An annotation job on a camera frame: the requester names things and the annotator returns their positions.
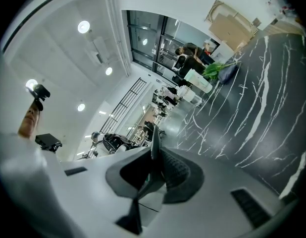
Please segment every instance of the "black metal railing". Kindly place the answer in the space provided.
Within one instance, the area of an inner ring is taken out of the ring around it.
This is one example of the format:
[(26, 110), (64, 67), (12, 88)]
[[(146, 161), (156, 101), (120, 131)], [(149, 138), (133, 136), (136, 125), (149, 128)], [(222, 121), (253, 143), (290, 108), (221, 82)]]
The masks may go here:
[(111, 114), (109, 114), (107, 121), (100, 129), (100, 133), (111, 133), (115, 129), (118, 121), (124, 117), (125, 112), (134, 103), (137, 95), (141, 92), (146, 84), (147, 83), (141, 78), (134, 83)]

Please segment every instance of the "black device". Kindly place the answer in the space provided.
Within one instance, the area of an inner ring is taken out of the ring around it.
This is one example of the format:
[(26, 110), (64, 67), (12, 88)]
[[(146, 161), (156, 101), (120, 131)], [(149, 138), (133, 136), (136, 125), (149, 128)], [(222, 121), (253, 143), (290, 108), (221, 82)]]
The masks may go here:
[(50, 152), (56, 153), (57, 149), (59, 147), (62, 147), (62, 143), (51, 134), (42, 134), (37, 135), (35, 137), (35, 142), (39, 144), (42, 148), (42, 150), (48, 150)]
[(43, 85), (34, 85), (33, 90), (31, 88), (28, 89), (33, 95), (34, 102), (37, 105), (39, 111), (42, 111), (43, 104), (40, 102), (40, 99), (44, 101), (45, 98), (49, 98), (51, 96), (51, 93)]

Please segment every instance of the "floor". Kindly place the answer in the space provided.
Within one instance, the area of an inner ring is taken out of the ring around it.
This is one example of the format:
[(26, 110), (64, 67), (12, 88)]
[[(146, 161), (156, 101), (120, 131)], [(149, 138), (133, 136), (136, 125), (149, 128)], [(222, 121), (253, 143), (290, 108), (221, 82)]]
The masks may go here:
[(280, 198), (298, 194), (306, 165), (306, 39), (276, 34), (250, 42), (230, 81), (203, 103), (186, 101), (161, 126), (166, 147), (231, 162)]

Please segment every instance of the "ceiling light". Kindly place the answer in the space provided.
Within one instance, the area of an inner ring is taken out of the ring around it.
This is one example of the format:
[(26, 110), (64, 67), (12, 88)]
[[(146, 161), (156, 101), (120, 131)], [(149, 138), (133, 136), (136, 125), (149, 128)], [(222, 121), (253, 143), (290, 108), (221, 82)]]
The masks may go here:
[(28, 82), (26, 82), (25, 86), (33, 90), (33, 86), (37, 85), (37, 81), (35, 79), (30, 79)]
[(79, 112), (83, 111), (85, 109), (85, 104), (80, 104), (78, 107), (77, 107), (77, 110)]
[(90, 28), (90, 24), (88, 21), (84, 20), (78, 24), (78, 32), (84, 34), (87, 33)]
[(107, 69), (105, 70), (105, 73), (106, 73), (106, 75), (112, 74), (112, 68), (111, 68), (111, 67), (107, 68)]

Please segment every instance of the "black vent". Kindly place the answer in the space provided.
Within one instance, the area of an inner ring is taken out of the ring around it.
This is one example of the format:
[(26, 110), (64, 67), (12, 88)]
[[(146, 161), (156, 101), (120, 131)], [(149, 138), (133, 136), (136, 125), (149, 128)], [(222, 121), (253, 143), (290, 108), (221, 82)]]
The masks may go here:
[(74, 168), (74, 169), (68, 169), (68, 170), (65, 170), (64, 172), (69, 177), (69, 176), (81, 173), (83, 171), (87, 171), (87, 169), (84, 167), (79, 167), (79, 168)]
[(99, 53), (98, 53), (96, 56), (97, 56), (99, 62), (100, 62), (100, 63), (103, 63), (103, 60), (102, 60), (101, 56), (99, 55)]
[(231, 194), (238, 202), (254, 228), (258, 228), (270, 219), (269, 215), (246, 190), (238, 189), (231, 192)]

